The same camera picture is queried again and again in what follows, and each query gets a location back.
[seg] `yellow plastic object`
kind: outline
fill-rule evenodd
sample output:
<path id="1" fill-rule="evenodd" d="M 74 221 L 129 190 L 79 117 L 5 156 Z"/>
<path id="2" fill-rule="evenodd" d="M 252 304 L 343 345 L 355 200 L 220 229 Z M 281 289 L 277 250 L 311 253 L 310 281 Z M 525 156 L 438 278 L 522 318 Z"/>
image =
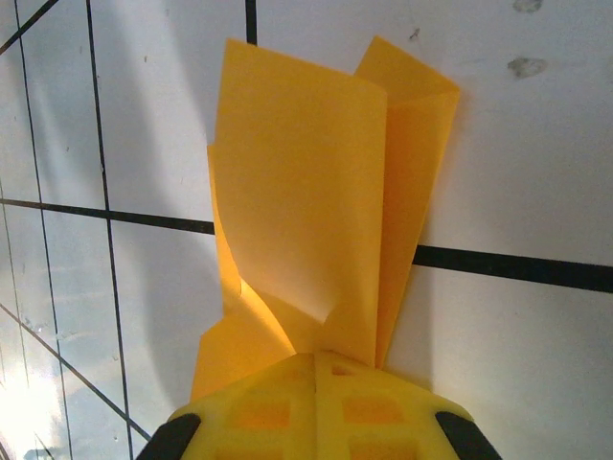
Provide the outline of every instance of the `yellow plastic object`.
<path id="1" fill-rule="evenodd" d="M 435 419 L 457 404 L 334 353 L 299 354 L 179 409 L 182 460 L 457 460 Z"/>

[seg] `white tile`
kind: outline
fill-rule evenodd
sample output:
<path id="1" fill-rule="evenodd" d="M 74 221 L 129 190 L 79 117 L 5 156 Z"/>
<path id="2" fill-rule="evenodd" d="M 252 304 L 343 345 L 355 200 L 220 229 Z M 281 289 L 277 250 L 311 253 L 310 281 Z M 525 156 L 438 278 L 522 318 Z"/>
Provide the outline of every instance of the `white tile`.
<path id="1" fill-rule="evenodd" d="M 611 458 L 610 294 L 414 270 L 391 368 L 463 405 L 503 458 Z"/>
<path id="2" fill-rule="evenodd" d="M 17 315 L 15 289 L 12 282 L 11 254 L 5 226 L 3 207 L 0 206 L 0 304 Z"/>
<path id="3" fill-rule="evenodd" d="M 59 361 L 28 333 L 23 338 L 30 385 L 23 410 L 30 430 L 55 458 L 69 458 Z"/>
<path id="4" fill-rule="evenodd" d="M 422 241 L 613 264 L 610 3 L 411 5 L 423 55 L 465 94 Z M 519 56 L 549 65 L 515 80 Z"/>
<path id="5" fill-rule="evenodd" d="M 0 0 L 0 46 L 17 32 L 15 4 L 13 0 Z"/>
<path id="6" fill-rule="evenodd" d="M 145 448 L 147 440 L 134 428 L 131 428 L 130 431 L 132 432 L 132 451 L 134 452 L 134 457 L 136 457 Z"/>
<path id="7" fill-rule="evenodd" d="M 374 35 L 416 53 L 414 32 L 406 0 L 314 0 L 291 8 L 283 0 L 258 1 L 259 45 L 344 72 L 356 69 Z"/>
<path id="8" fill-rule="evenodd" d="M 16 206 L 6 206 L 5 210 L 21 321 L 55 348 L 56 328 L 40 211 Z"/>
<path id="9" fill-rule="evenodd" d="M 125 420 L 64 369 L 73 460 L 129 458 Z"/>
<path id="10" fill-rule="evenodd" d="M 189 401 L 199 337 L 221 317 L 215 238 L 113 222 L 130 417 L 152 433 Z"/>
<path id="11" fill-rule="evenodd" d="M 225 39 L 244 2 L 95 0 L 102 133 L 112 209 L 212 219 L 213 141 Z"/>
<path id="12" fill-rule="evenodd" d="M 23 24 L 46 3 L 46 0 L 17 0 L 19 22 Z"/>
<path id="13" fill-rule="evenodd" d="M 25 410 L 29 404 L 19 325 L 0 310 L 0 347 L 4 381 L 0 386 L 0 437 L 13 454 L 23 458 L 33 448 L 32 427 Z"/>
<path id="14" fill-rule="evenodd" d="M 45 212 L 61 355 L 124 408 L 106 220 Z"/>
<path id="15" fill-rule="evenodd" d="M 0 346 L 2 347 L 2 384 L 7 391 L 22 391 L 28 387 L 21 348 L 19 325 L 0 310 Z"/>
<path id="16" fill-rule="evenodd" d="M 19 43 L 0 56 L 0 180 L 4 198 L 38 201 Z"/>
<path id="17" fill-rule="evenodd" d="M 23 46 L 42 199 L 103 208 L 85 2 L 58 2 Z"/>

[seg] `folded paper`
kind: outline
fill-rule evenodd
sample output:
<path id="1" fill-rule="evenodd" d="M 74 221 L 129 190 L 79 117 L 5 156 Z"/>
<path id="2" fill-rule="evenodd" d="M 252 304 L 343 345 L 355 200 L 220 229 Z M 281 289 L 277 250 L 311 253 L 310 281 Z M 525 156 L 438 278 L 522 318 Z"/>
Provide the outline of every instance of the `folded paper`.
<path id="1" fill-rule="evenodd" d="M 224 318 L 193 399 L 296 353 L 384 364 L 458 97 L 381 38 L 354 76 L 228 41 L 209 149 Z"/>

